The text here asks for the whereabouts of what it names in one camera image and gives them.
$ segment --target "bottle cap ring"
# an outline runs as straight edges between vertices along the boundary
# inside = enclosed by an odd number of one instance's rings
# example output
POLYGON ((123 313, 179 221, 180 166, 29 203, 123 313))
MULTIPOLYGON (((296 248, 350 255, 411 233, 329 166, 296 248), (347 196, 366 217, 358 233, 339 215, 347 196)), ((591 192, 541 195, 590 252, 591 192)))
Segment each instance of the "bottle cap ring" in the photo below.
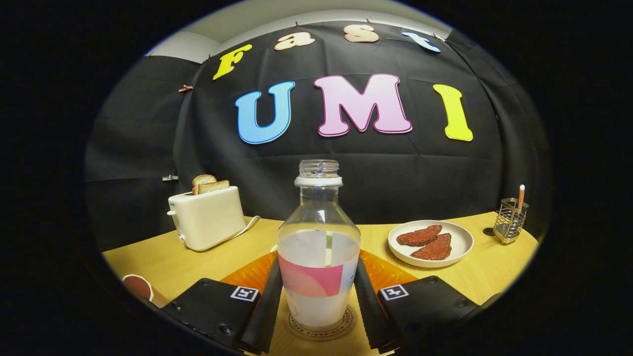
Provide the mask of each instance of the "bottle cap ring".
POLYGON ((343 179, 341 177, 335 178, 303 178, 297 177, 294 180, 295 186, 310 186, 310 187, 334 187, 342 186, 343 179))

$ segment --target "toast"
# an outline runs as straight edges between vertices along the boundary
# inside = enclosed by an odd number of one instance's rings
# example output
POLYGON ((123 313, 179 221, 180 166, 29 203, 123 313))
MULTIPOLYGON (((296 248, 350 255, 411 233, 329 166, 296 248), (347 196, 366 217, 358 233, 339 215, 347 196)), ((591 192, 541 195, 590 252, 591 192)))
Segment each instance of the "toast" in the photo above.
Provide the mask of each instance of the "toast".
POLYGON ((442 225, 431 225, 426 229, 402 234, 396 238, 396 241, 401 245, 416 247, 424 246, 427 243, 435 240, 437 234, 439 234, 441 231, 442 225))
POLYGON ((229 181, 211 182, 206 184, 198 184, 196 186, 198 194, 204 194, 210 191, 216 191, 229 187, 229 181))
POLYGON ((191 181, 191 185, 195 187, 198 184, 213 183, 213 182, 217 182, 217 181, 218 180, 215 179, 215 177, 213 177, 210 174, 201 174, 201 175, 195 177, 193 181, 191 181))
POLYGON ((423 248, 413 252, 411 257, 431 261, 445 260, 451 255, 451 250, 451 234, 441 234, 423 248))

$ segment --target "coaster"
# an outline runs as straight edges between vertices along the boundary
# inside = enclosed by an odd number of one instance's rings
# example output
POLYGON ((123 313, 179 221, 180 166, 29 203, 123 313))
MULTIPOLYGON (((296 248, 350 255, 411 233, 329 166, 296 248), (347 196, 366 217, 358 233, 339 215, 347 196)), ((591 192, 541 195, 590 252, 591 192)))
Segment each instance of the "coaster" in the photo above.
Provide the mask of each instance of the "coaster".
POLYGON ((354 328, 358 318, 356 312, 348 305, 345 308, 343 317, 338 322, 332 326, 316 329, 299 324, 290 314, 290 310, 286 310, 286 314, 287 317, 284 318, 286 320, 284 323, 286 328, 294 336, 310 341, 330 341, 345 336, 354 328))

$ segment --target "yellow letter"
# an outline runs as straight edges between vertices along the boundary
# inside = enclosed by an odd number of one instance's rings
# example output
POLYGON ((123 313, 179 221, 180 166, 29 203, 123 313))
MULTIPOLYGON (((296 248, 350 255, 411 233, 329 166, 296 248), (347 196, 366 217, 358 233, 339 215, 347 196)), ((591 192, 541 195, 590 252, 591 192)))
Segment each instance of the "yellow letter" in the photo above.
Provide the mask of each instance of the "yellow letter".
POLYGON ((349 42, 376 42, 378 35, 369 25, 347 25, 343 28, 345 39, 349 42))
POLYGON ((472 141, 473 132, 468 128, 464 109, 461 107, 461 92, 454 87, 435 84, 433 89, 437 91, 444 100, 448 126, 444 132, 450 139, 472 141))
POLYGON ((279 43, 275 46, 275 49, 277 51, 283 51, 284 49, 293 48, 294 46, 307 46, 314 41, 314 38, 311 38, 309 33, 297 32, 296 34, 283 36, 278 39, 277 42, 279 43))
POLYGON ((244 53, 242 52, 248 51, 251 48, 253 48, 253 46, 250 44, 247 44, 244 47, 240 47, 236 49, 235 51, 229 52, 223 55, 222 57, 220 57, 220 68, 218 68, 218 72, 213 76, 213 80, 216 80, 217 78, 220 78, 222 75, 225 75, 226 73, 229 73, 230 71, 232 71, 233 66, 231 64, 239 62, 244 56, 244 53))

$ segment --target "letter u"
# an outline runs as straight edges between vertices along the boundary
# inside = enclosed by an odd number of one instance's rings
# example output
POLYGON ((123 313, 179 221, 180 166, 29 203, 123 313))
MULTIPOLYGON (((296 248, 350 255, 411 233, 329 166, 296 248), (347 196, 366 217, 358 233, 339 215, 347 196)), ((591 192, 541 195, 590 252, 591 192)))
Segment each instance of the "letter u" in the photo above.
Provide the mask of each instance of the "letter u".
POLYGON ((237 130, 239 137, 250 144, 273 141, 281 136, 290 125, 290 89, 294 82, 281 82, 270 87, 268 92, 275 96, 275 120, 268 126, 257 124, 257 99, 261 92, 253 91, 235 101, 237 106, 237 130))

